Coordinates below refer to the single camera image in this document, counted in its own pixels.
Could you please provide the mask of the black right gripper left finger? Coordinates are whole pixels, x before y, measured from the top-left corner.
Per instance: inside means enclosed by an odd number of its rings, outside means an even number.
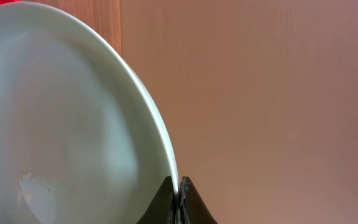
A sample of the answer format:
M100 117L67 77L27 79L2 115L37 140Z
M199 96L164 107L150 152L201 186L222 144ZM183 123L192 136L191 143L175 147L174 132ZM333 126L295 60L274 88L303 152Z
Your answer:
M167 176L136 224L174 224L174 208L172 178Z

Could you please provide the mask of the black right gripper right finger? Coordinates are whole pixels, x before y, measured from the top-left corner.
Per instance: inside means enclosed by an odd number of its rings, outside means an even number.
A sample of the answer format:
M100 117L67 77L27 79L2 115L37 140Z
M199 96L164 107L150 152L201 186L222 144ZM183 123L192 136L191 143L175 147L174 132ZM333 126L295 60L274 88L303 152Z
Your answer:
M180 183L180 217L182 224L218 224L187 176Z

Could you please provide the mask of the teal plate top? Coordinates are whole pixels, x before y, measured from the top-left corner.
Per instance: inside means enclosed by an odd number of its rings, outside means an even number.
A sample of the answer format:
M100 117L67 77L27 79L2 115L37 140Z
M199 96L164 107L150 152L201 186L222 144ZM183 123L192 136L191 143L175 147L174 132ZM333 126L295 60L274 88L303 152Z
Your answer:
M93 29L39 3L0 5L0 223L135 223L172 144L135 72Z

